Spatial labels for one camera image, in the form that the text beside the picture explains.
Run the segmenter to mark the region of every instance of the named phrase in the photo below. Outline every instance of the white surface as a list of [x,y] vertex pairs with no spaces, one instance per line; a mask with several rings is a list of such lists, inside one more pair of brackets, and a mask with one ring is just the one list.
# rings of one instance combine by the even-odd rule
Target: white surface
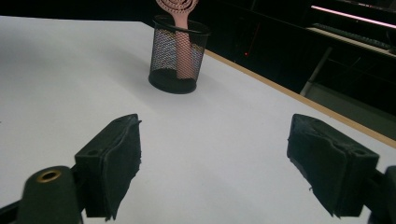
[[196,91],[159,91],[148,82],[152,36],[140,22],[0,17],[0,206],[137,113],[141,169],[115,223],[366,223],[367,209],[331,217],[309,190],[286,156],[291,116],[360,141],[381,155],[380,171],[394,148],[207,55]]

